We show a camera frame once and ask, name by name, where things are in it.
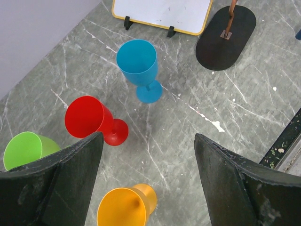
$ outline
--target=yellow frame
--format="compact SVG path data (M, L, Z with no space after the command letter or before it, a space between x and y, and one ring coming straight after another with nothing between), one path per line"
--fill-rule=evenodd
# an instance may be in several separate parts
M210 0L210 4L209 4L209 7L208 7L208 10L207 10L207 13L206 13L206 17L205 17L205 20L204 20L202 30L199 33L192 33L192 32L187 32L187 31L183 31L183 30L179 30L179 29L174 29L174 31L175 32L181 32L181 33L184 33L184 34L191 34L191 35L199 35L199 34L203 33L203 31L205 29L205 26L206 26L208 16L209 16L210 9L211 9L211 6L212 6L212 2L213 2L213 0ZM112 10L111 10L113 17L124 20L125 17L117 16L117 15L114 14L114 6L115 6L115 0L113 0ZM159 27L159 28L163 28L163 29L167 29L167 30L169 29L169 27L161 26L161 25L158 25L158 24L147 23L147 22L144 22L144 21L139 21L139 20L130 20L130 21L140 23L140 24L150 25L150 26L154 26L154 27Z

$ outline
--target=black oval base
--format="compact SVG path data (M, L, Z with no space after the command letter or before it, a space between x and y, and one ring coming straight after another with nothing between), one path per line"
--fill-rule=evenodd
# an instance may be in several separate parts
M226 29L228 20L229 6L214 15L197 43L198 62L207 69L221 71L234 65L256 26L256 17L251 10L235 6L230 29L232 35L226 40L221 34Z

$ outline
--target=blue wine glass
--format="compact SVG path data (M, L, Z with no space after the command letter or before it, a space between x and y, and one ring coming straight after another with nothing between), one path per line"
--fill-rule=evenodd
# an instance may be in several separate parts
M136 94L143 103L154 103L162 96L158 74L157 52L148 41L136 39L123 44L116 61L124 76L137 87Z

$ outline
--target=table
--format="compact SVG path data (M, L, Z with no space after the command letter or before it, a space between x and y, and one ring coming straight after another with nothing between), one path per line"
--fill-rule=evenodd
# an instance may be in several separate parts
M0 170L5 146L22 131L48 136L61 147L75 143L64 126L66 107L93 95L128 123L129 137L121 146L103 148L86 226L96 225L97 207L109 190L140 182L158 194L148 226L211 225L194 135L259 162L301 107L301 43L293 30L301 5L242 3L257 17L255 31L233 67L212 72L195 57L198 37L170 39L166 30L143 24L125 31L111 14L111 1L104 0L0 100ZM229 4L214 1L209 18ZM135 86L116 66L118 48L134 38L158 51L157 78L164 90L150 105L138 101Z

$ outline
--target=whiteboard frame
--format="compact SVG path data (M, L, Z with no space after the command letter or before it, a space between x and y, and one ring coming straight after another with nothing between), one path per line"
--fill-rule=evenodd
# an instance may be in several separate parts
M207 20L208 20L208 16L209 16L209 12L210 12L210 9L211 9L211 6L212 6L212 2L213 2L213 0L210 0L209 7L208 7L208 10L207 10L207 13L206 13L205 20L204 20L204 24L203 24L203 27L200 30L200 32L193 33L193 32L189 32L189 31L184 31L184 30L176 29L176 27L174 28L174 31L175 32L184 33L184 34L190 34L190 35L200 35L201 33L203 33L203 31L205 29L205 26L206 26L206 23L207 23ZM115 0L113 0L112 10L111 10L113 17L125 20L125 17L118 16L118 15L114 14L114 6L115 6ZM169 27L162 26L162 25L159 25L159 24L153 24L153 23L149 23L149 22L145 22L145 21L135 20L135 19L132 19L132 18L130 18L130 21L135 22L135 23L139 23L139 24L145 24L145 25L150 25L150 26L159 27L159 28L163 28L163 29L169 30Z

